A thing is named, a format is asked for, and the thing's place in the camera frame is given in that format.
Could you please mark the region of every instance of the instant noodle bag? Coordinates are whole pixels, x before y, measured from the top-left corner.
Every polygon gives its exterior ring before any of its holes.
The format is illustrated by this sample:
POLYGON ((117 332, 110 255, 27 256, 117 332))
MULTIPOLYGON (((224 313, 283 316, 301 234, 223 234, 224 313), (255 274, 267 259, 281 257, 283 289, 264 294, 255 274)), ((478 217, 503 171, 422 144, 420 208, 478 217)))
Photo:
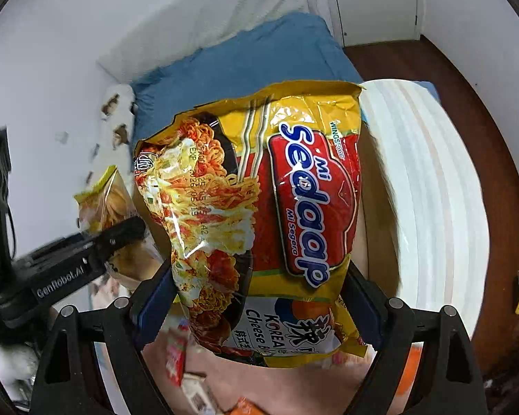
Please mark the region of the instant noodle bag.
MULTIPOLYGON (((74 196, 79 203, 79 228, 95 234, 133 215, 138 215, 123 178, 112 165, 89 191, 74 196)), ((129 290, 150 279, 162 265, 154 240, 147 230, 144 239, 117 250, 106 264, 110 276, 129 290)))
POLYGON ((178 114, 136 147, 197 341, 296 366, 365 346, 339 297, 360 196, 361 88, 294 81, 178 114))

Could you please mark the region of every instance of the screw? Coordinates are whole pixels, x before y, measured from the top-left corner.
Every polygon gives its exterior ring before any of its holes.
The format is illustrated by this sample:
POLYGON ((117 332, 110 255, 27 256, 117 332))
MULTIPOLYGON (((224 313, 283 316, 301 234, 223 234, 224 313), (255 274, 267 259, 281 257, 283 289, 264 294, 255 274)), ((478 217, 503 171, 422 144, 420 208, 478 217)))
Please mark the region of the screw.
POLYGON ((121 296, 121 298, 117 298, 113 305, 117 307, 118 309, 123 309, 124 307, 127 307, 129 304, 129 298, 126 298, 125 296, 121 296))
POLYGON ((444 313, 448 316, 456 316, 458 311, 453 306, 444 306, 444 313))
POLYGON ((400 298, 390 298, 389 299, 390 307, 394 309, 401 309, 403 307, 403 301, 400 298))
POLYGON ((70 316, 73 313, 73 306, 65 306, 63 309, 61 309, 61 316, 70 316))

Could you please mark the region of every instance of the white door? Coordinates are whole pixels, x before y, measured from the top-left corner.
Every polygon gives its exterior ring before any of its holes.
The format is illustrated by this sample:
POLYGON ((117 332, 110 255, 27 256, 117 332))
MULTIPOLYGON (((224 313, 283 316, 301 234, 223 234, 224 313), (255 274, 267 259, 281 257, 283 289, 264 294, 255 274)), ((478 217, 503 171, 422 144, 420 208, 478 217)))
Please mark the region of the white door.
POLYGON ((419 38, 417 0, 337 0, 337 3, 344 46, 419 38))

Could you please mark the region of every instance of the wooden floor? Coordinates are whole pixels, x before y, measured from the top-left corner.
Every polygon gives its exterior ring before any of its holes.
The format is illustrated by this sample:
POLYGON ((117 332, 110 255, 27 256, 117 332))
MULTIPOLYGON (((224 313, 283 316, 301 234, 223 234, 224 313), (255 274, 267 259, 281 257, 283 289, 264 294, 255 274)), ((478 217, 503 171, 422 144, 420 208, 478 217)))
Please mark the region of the wooden floor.
POLYGON ((461 135, 483 189, 490 259, 473 346, 483 373, 519 345, 513 282, 519 270, 519 176, 486 107, 452 63, 426 38, 347 47, 364 80, 431 81, 461 135))

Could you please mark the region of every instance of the blue bedsheet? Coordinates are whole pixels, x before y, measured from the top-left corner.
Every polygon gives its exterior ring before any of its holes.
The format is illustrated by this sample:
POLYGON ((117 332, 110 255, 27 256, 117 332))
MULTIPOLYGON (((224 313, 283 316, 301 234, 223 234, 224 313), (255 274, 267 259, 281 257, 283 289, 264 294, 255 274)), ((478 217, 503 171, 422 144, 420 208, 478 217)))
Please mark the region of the blue bedsheet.
MULTIPOLYGON (((321 17, 292 12, 133 82, 138 113, 131 147, 179 112, 292 80, 363 81, 321 17)), ((421 84, 438 98, 432 84, 421 84)))

